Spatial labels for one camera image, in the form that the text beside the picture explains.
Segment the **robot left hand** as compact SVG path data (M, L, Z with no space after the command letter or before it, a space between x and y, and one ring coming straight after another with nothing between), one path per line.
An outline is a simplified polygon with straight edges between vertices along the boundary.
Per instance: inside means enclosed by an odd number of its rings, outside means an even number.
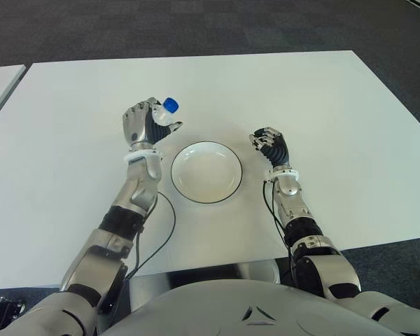
M123 113L123 132L126 142L131 147L142 144L153 146L183 125L181 121L157 121L155 112L168 112L173 115L154 97L137 103Z

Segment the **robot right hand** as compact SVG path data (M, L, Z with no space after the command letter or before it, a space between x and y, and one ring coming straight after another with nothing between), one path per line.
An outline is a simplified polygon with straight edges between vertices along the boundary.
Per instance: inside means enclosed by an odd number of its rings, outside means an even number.
M273 168L289 165L289 152L283 134L272 127L257 129L249 135L249 141L261 152Z

